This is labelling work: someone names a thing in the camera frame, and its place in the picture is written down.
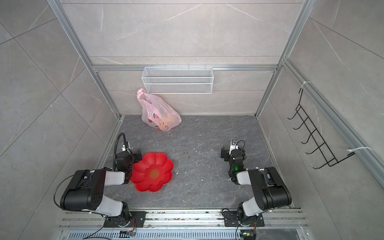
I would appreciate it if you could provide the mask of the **pink plastic bag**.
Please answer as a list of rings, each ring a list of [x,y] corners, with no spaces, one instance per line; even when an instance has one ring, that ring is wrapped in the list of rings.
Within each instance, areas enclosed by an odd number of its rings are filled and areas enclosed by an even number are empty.
[[[142,121],[150,127],[166,132],[181,124],[181,116],[161,97],[141,88],[137,91],[137,99],[142,106]]]

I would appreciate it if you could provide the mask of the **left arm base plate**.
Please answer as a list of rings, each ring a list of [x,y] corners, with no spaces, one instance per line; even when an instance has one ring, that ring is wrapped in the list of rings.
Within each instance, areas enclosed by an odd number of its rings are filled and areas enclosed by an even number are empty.
[[[147,212],[145,211],[133,211],[127,216],[121,214],[117,217],[108,217],[103,227],[104,228],[142,228],[145,223]]]

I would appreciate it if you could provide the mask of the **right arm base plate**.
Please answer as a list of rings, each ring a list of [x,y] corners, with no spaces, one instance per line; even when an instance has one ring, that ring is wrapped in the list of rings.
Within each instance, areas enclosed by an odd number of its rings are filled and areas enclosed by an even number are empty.
[[[252,217],[241,216],[237,211],[223,209],[221,211],[226,227],[264,227],[265,222],[262,215]]]

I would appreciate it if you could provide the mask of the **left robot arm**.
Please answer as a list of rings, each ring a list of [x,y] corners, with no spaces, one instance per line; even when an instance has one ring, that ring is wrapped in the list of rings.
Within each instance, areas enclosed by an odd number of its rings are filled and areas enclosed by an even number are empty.
[[[65,211],[91,212],[112,217],[129,218],[128,204],[113,200],[104,195],[106,186],[125,185],[133,175],[134,164],[142,160],[141,152],[129,151],[115,154],[113,170],[78,170],[66,187],[60,199],[59,207]]]

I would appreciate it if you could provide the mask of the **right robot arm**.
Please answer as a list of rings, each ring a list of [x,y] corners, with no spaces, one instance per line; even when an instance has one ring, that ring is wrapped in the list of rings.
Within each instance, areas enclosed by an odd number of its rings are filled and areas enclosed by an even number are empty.
[[[292,204],[291,193],[275,167],[246,169],[245,150],[237,145],[222,148],[221,158],[229,163],[228,174],[234,184],[252,187],[252,198],[238,207],[240,221]]]

